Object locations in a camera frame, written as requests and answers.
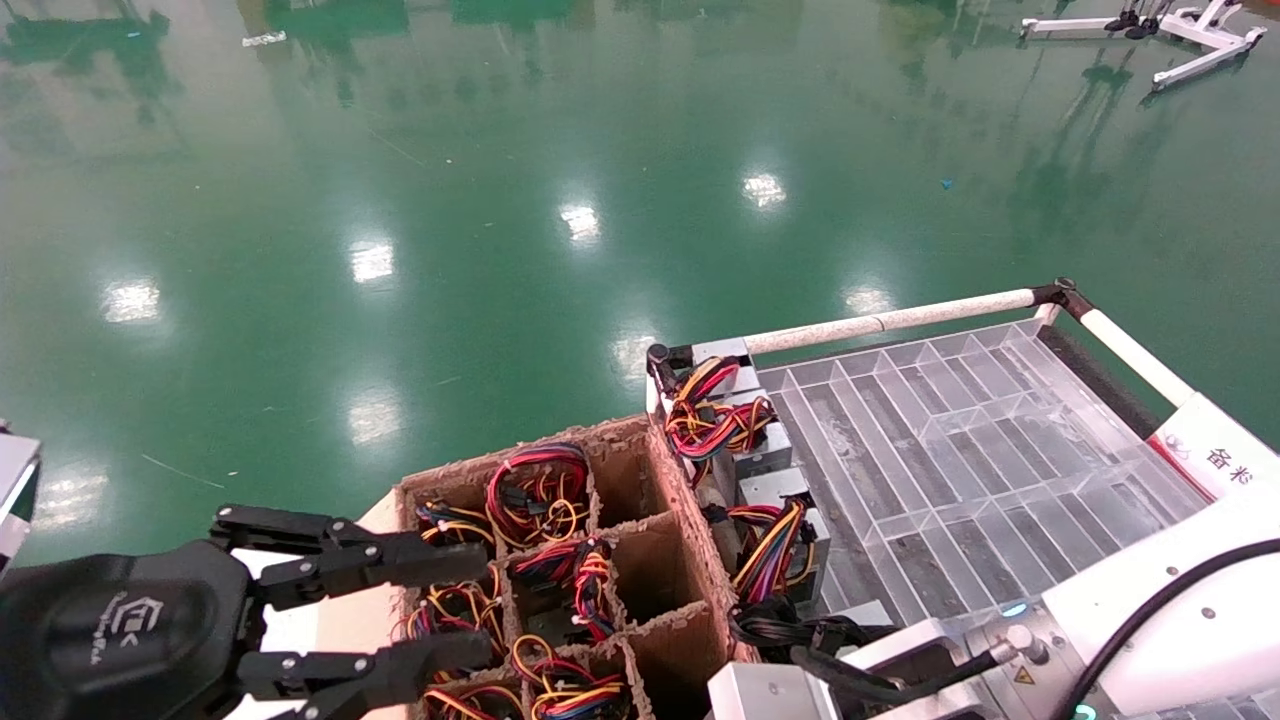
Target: black cable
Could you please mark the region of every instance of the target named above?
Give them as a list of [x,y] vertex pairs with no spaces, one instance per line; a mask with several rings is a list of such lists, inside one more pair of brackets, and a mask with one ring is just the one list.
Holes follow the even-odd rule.
[[728,614],[728,629],[733,639],[759,648],[769,662],[790,662],[786,648],[796,644],[832,653],[841,647],[861,647],[897,632],[892,625],[863,626],[844,615],[800,620],[795,605],[781,593],[762,602],[733,606]]
[[888,680],[884,678],[841,662],[835,657],[818,652],[813,648],[800,646],[792,647],[791,661],[799,665],[805,673],[826,682],[833,688],[847,692],[850,696],[858,697],[859,700],[883,705],[906,705],[911,701],[920,700],[922,697],[928,697],[956,683],[968,680],[975,675],[980,675],[1000,665],[1000,662],[992,657],[991,652],[983,652],[970,657],[960,665],[956,665],[955,669],[945,675],[931,678],[923,683],[909,685],[904,689],[897,689],[891,684],[890,687],[884,687],[888,684]]
[[1179,594],[1187,592],[1187,589],[1192,585],[1213,573],[1217,573],[1219,570],[1230,568],[1236,562],[1253,560],[1254,557],[1262,557],[1263,555],[1272,555],[1276,552],[1280,552],[1280,539],[1268,539],[1236,547],[1201,562],[1199,565],[1174,578],[1174,580],[1167,585],[1160,588],[1160,592],[1151,596],[1147,602],[1138,606],[1138,610],[1135,610],[1134,614],[1120,625],[1120,629],[1111,635],[1111,639],[1108,639],[1106,644],[1098,650],[1093,661],[1084,669],[1084,674],[1076,678],[1075,685],[1071,687],[1071,692],[1066,694],[1062,705],[1057,707],[1057,712],[1050,717],[1053,720],[1074,720],[1075,707],[1084,702],[1084,696],[1089,694],[1089,689],[1093,688],[1094,683],[1098,682],[1098,678],[1102,676],[1102,671],[1107,669],[1107,665],[1110,665],[1111,661],[1115,660],[1115,656],[1119,655],[1120,650],[1124,648],[1124,643],[1129,642],[1134,633],[1137,633],[1148,620],[1164,610],[1165,606],[1172,602],[1172,600]]

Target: yellow wire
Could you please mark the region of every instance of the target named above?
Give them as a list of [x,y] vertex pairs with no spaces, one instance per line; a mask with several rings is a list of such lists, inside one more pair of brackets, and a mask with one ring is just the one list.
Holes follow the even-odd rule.
[[444,523],[440,523],[439,525],[435,525],[433,528],[428,528],[426,532],[422,533],[422,539],[425,542],[431,542],[431,538],[434,538],[436,536],[440,536],[440,534],[443,534],[443,533],[445,533],[448,530],[456,530],[458,533],[458,536],[460,536],[460,539],[465,539],[465,538],[461,537],[461,534],[466,532],[466,533],[475,533],[475,534],[480,536],[489,544],[494,544],[494,546],[498,544],[498,543],[494,542],[493,534],[489,533],[488,530],[485,530],[484,528],[477,528],[477,527],[475,527],[475,525],[472,525],[470,523],[458,523],[458,521],[453,521],[453,520],[445,520]]
[[536,717],[539,711],[548,705],[559,705],[562,702],[586,702],[602,696],[620,696],[622,689],[622,683],[608,683],[591,688],[586,692],[557,691],[543,693],[534,701],[534,716]]
[[462,700],[470,700],[470,698],[472,698],[472,697],[475,697],[477,694],[483,694],[485,692],[494,692],[494,693],[500,694],[504,700],[507,700],[508,702],[511,702],[512,707],[515,707],[516,710],[520,710],[520,698],[516,697],[516,693],[508,691],[507,688],[504,688],[502,685],[484,685],[484,687],[479,687],[479,688],[475,688],[472,691],[467,691],[467,692],[460,694],[458,697],[462,698]]
[[448,693],[440,691],[428,691],[426,698],[434,700],[444,706],[452,707],[453,710],[461,712],[463,716],[470,717],[471,720],[488,720],[485,715],[479,715],[476,712],[476,708],[458,701],[457,698],[454,698]]
[[547,534],[547,539],[554,541],[554,542],[562,541],[562,539],[572,536],[573,533],[576,533],[577,532],[577,521],[582,518],[582,515],[579,514],[577,509],[573,507],[572,502],[570,502],[570,501],[564,500],[563,497],[561,497],[561,498],[556,500],[556,502],[552,502],[550,507],[547,509],[547,524],[550,524],[552,521],[556,521],[556,523],[563,523],[564,521],[564,518],[554,518],[553,516],[557,507],[568,507],[568,532],[564,533],[563,536],[556,536],[556,534],[552,534],[552,533],[545,533]]
[[808,557],[805,557],[805,561],[804,561],[804,571],[800,573],[799,575],[796,575],[795,578],[786,578],[787,587],[790,588],[790,587],[795,587],[795,585],[799,585],[800,583],[803,583],[804,579],[808,578],[813,573],[813,564],[814,564],[813,543],[809,543],[809,553],[808,553]]
[[[431,510],[431,509],[434,509],[439,503],[436,503],[436,502],[425,502],[424,505],[426,505],[428,510]],[[468,516],[475,518],[477,520],[485,520],[484,512],[476,512],[475,510],[463,510],[461,507],[453,507],[452,505],[449,506],[449,512],[454,512],[454,514],[458,514],[458,515],[468,515]]]
[[746,559],[746,562],[742,564],[742,568],[739,569],[737,575],[733,577],[735,588],[741,589],[739,585],[741,584],[742,578],[745,578],[748,571],[751,570],[751,568],[756,564],[765,546],[773,542],[774,537],[778,533],[781,533],[783,528],[786,528],[792,520],[795,520],[795,518],[800,514],[801,510],[804,510],[804,506],[794,503],[791,509],[782,518],[780,518],[778,521],[774,523],[772,528],[769,528],[769,532],[765,533],[764,537],[760,539],[759,544],[755,546],[755,551],[751,553],[750,557]]
[[530,643],[530,642],[536,644],[539,650],[543,651],[543,653],[547,656],[547,660],[552,660],[556,657],[556,651],[552,648],[552,644],[545,639],[538,635],[520,635],[518,638],[516,638],[516,642],[511,644],[511,659],[516,662],[516,666],[520,667],[521,673],[526,678],[538,678],[543,682],[543,685],[547,688],[547,692],[554,692],[552,691],[552,684],[547,679],[547,675],[539,675],[534,673],[531,667],[525,665],[524,659],[520,657],[520,646],[522,643]]
[[703,379],[703,375],[710,374],[712,368],[718,365],[721,360],[723,359],[708,357],[707,360],[703,360],[700,365],[694,368],[694,372],[689,373],[689,377],[685,378],[685,382],[680,386],[680,389],[676,391],[676,400],[682,401],[686,397],[689,397],[690,391],[692,391],[694,387],[698,384],[698,382]]

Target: logo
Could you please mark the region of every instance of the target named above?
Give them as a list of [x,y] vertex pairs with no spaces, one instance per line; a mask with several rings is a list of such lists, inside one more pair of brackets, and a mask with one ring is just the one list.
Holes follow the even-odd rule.
[[164,603],[143,597],[127,602],[115,609],[115,620],[111,621],[111,634],[124,633],[120,647],[137,646],[138,633],[148,633],[155,629],[160,620],[160,611]]
[[102,614],[97,616],[93,647],[90,650],[88,657],[90,665],[102,662],[102,651],[106,650],[108,641],[116,642],[115,638],[120,638],[119,647],[137,647],[138,635],[150,633],[160,621],[160,612],[164,610],[163,602],[150,597],[124,602],[127,597],[129,597],[128,591],[115,593]]

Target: clear plastic tray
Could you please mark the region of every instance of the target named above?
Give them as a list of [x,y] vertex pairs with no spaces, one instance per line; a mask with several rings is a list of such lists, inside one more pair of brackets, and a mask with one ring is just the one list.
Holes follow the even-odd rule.
[[[1204,506],[1038,329],[1027,320],[759,373],[831,525],[827,609],[879,600],[906,624],[989,610]],[[1280,693],[1161,717],[1188,714],[1280,717]]]

